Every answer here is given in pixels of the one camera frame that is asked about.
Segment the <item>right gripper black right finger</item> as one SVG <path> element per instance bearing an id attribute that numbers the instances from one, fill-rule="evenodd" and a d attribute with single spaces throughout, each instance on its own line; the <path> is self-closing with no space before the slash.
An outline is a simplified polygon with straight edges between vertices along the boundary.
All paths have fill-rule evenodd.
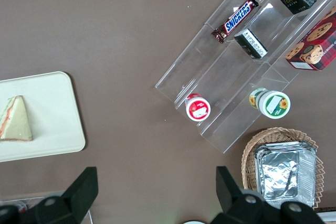
<path id="1" fill-rule="evenodd" d="M 216 194 L 222 208 L 211 223 L 324 223 L 309 206 L 294 201 L 271 206 L 242 192 L 226 166 L 216 167 Z"/>

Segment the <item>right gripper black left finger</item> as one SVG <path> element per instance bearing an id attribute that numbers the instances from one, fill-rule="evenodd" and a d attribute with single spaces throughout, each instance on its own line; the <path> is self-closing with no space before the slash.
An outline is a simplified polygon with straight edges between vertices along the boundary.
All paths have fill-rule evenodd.
<path id="1" fill-rule="evenodd" d="M 50 196 L 20 214 L 20 223 L 81 223 L 98 195 L 96 167 L 87 167 L 61 196 Z"/>

